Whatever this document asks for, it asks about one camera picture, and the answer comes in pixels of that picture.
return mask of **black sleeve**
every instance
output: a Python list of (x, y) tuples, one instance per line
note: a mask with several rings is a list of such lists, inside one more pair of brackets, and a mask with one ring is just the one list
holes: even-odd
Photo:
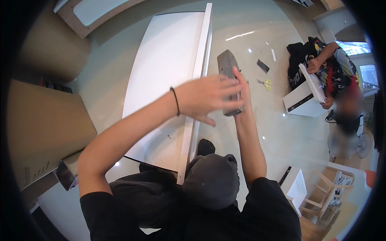
[(299, 217), (276, 181), (256, 179), (246, 199), (242, 216), (272, 240), (301, 240)]
[(144, 240), (133, 215), (107, 192), (92, 192), (80, 198), (90, 238), (96, 240)]

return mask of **window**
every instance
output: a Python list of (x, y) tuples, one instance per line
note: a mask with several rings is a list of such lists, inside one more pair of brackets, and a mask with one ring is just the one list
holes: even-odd
[(361, 72), (364, 89), (378, 88), (378, 78), (377, 71), (375, 70), (375, 65), (360, 65), (359, 70)]
[(371, 53), (369, 45), (363, 42), (339, 42), (335, 41), (347, 55)]

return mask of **tile floor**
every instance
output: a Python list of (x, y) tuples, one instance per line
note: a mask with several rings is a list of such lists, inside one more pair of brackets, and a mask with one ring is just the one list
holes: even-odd
[[(283, 97), (289, 93), (287, 68), (288, 44), (303, 42), (284, 12), (272, 0), (213, 0), (213, 39), (208, 74), (217, 74), (216, 57), (226, 49), (236, 57), (249, 80), (252, 106), (262, 149), (267, 160), (267, 178), (279, 180), (289, 165), (300, 167), (310, 192), (316, 180), (312, 172), (323, 171), (328, 162), (328, 125), (325, 115), (318, 118), (287, 115)], [(84, 102), (100, 134), (122, 117), (124, 98), (131, 68), (145, 30), (155, 14), (204, 11), (207, 1), (142, 2), (110, 19), (90, 36), (92, 50), (84, 70), (70, 86)], [(226, 39), (248, 33), (232, 40)], [(274, 61), (271, 49), (274, 50)], [(268, 74), (257, 65), (260, 59), (270, 67)], [(268, 91), (256, 79), (272, 81)], [(210, 116), (217, 122), (212, 128), (200, 125), (200, 138), (216, 146), (216, 153), (232, 153), (239, 162), (240, 209), (248, 194), (240, 163), (240, 152), (233, 118), (221, 111)], [(138, 163), (123, 158), (107, 174), (109, 182), (138, 172)]]

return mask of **hand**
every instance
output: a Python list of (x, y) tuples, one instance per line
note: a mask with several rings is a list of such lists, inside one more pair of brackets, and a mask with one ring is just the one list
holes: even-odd
[(245, 80), (244, 76), (239, 72), (239, 70), (234, 66), (232, 68), (233, 75), (236, 77), (236, 79), (239, 81), (241, 84), (241, 98), (245, 100), (245, 107), (250, 107), (251, 106), (251, 93), (249, 90), (249, 84)]
[(223, 97), (240, 92), (242, 85), (235, 79), (214, 75), (184, 83), (175, 89), (179, 110), (211, 126), (216, 122), (208, 113), (218, 109), (237, 109), (245, 101), (224, 101)]
[(311, 59), (309, 62), (308, 62), (308, 68), (307, 68), (307, 72), (310, 73), (310, 74), (314, 74), (316, 72), (319, 71), (320, 67), (322, 66), (323, 63), (321, 63), (318, 58), (315, 58), (315, 59)]
[(328, 110), (332, 106), (332, 102), (334, 101), (334, 98), (327, 97), (324, 101), (326, 103), (320, 103), (320, 104), (323, 106), (323, 109)]

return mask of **foot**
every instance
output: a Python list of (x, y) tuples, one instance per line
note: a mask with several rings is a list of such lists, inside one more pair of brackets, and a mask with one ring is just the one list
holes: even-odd
[(206, 156), (206, 155), (214, 153), (215, 150), (216, 150), (216, 148), (212, 142), (210, 142), (206, 139), (201, 139), (198, 143), (198, 146), (197, 146), (197, 156), (200, 156), (200, 155)]

